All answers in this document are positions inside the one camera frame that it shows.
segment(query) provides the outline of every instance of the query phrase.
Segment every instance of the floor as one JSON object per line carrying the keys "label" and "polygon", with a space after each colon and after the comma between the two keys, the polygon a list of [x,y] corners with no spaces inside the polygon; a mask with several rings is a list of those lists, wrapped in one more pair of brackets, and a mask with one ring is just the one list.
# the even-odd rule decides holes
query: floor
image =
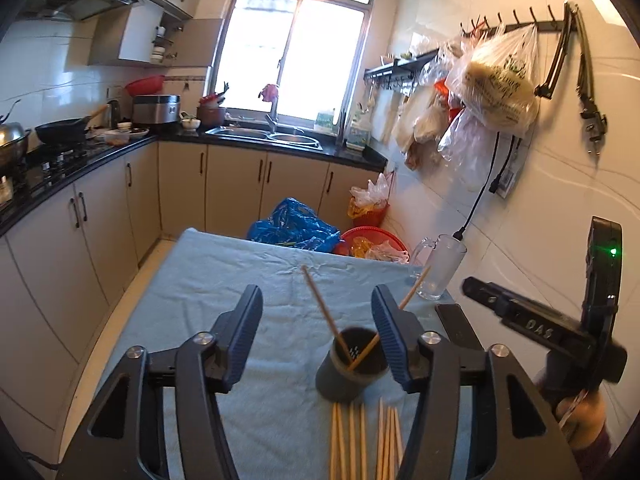
{"label": "floor", "polygon": [[66,448],[71,441],[71,437],[76,432],[82,417],[86,413],[98,382],[111,355],[111,351],[127,323],[129,316],[135,309],[138,301],[146,291],[151,279],[156,274],[160,265],[166,258],[167,254],[174,246],[175,242],[168,240],[160,240],[153,251],[146,258],[142,268],[138,271],[129,288],[124,293],[120,302],[116,305],[111,317],[107,321],[91,357],[87,361],[86,367],[82,372],[82,377],[76,388],[74,398],[71,402],[69,413],[66,416],[65,431],[62,434],[62,442],[60,444],[60,461],[65,454]]}

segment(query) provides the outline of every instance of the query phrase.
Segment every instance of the window frame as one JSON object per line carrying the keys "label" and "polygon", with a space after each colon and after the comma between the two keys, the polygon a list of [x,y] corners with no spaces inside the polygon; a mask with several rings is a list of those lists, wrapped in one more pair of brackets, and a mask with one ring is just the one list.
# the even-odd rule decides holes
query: window frame
{"label": "window frame", "polygon": [[[231,20],[231,15],[234,12],[236,7],[237,0],[231,0],[231,4],[229,6],[228,11],[225,15],[225,22],[223,23],[222,31],[220,33],[220,41],[218,42],[218,46],[216,47],[216,55],[214,58],[213,68],[212,68],[212,77],[210,78],[209,89],[207,93],[214,92],[216,88],[216,84],[218,81],[218,70],[220,68],[220,60],[222,58],[222,51],[225,47],[226,34],[229,28],[229,22]],[[300,5],[303,0],[298,0],[296,5],[296,10],[294,11],[293,19],[291,21],[291,26],[289,27],[289,35],[287,37],[286,45],[284,47],[284,51],[282,54],[282,62],[280,63],[280,67],[278,70],[278,78],[277,84],[280,83],[280,79],[282,78],[282,72],[287,63],[287,53],[289,51],[289,45],[291,41],[291,36],[296,24],[296,18],[298,16]],[[358,68],[360,66],[360,61],[362,60],[362,54],[364,51],[364,44],[367,38],[367,31],[369,30],[369,23],[371,17],[371,9],[373,7],[373,0],[369,0],[368,3],[363,4],[361,2],[356,2],[355,0],[319,0],[321,2],[326,2],[329,4],[336,4],[342,7],[347,7],[349,9],[359,10],[363,13],[362,24],[360,26],[360,33],[358,35],[358,43],[356,44],[356,49],[353,54],[353,60],[351,61],[351,70],[347,82],[347,86],[344,90],[344,95],[342,96],[342,103],[340,104],[340,111],[338,114],[338,128],[344,127],[344,122],[346,120],[346,115],[348,110],[351,107],[351,100],[353,99],[353,92],[356,87],[356,78],[358,76]],[[261,121],[264,122],[264,114],[263,111],[258,110],[249,110],[247,108],[228,108],[227,111],[235,118],[248,119],[251,121]],[[308,128],[313,129],[314,121],[303,119],[300,117],[294,116],[286,116],[282,114],[278,114],[278,122],[281,124],[286,124],[289,126],[297,126],[300,128]]]}

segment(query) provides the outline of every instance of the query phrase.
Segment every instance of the window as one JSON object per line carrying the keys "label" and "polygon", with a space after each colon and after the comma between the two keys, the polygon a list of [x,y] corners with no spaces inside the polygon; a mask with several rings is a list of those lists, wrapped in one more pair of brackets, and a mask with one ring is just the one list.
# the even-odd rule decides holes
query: window
{"label": "window", "polygon": [[353,91],[369,1],[234,0],[216,92],[228,82],[232,114],[261,119],[271,103],[258,93],[276,83],[281,123],[312,126],[319,112],[333,112],[337,123]]}

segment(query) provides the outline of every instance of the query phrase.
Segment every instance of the metal screw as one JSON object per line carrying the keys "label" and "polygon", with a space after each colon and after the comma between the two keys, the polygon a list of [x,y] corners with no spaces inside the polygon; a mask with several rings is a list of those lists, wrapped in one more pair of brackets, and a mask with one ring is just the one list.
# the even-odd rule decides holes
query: metal screw
{"label": "metal screw", "polygon": [[209,332],[198,332],[193,336],[193,342],[196,345],[208,345],[213,341],[213,336]]}
{"label": "metal screw", "polygon": [[144,352],[145,349],[142,346],[132,346],[127,350],[127,357],[129,359],[138,359]]}
{"label": "metal screw", "polygon": [[498,357],[507,357],[507,355],[511,353],[505,345],[500,343],[498,343],[497,345],[493,345],[491,347],[491,352],[493,352]]}
{"label": "metal screw", "polygon": [[437,345],[442,340],[440,334],[432,332],[431,330],[425,332],[420,337],[425,343],[427,343],[427,345]]}

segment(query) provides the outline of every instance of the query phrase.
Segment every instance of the glass mug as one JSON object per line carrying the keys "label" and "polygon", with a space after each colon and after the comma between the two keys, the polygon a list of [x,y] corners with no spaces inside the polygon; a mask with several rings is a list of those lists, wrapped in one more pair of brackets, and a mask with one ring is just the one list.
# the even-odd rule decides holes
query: glass mug
{"label": "glass mug", "polygon": [[[427,258],[424,267],[431,267],[427,276],[417,290],[418,296],[425,300],[439,300],[443,295],[447,285],[458,270],[462,258],[465,257],[465,245],[456,240],[451,235],[440,235],[437,240],[425,238],[414,249],[409,264],[416,266],[418,264],[418,254],[425,248],[431,248],[431,253]],[[422,269],[415,270],[411,268],[411,276],[420,277]]]}

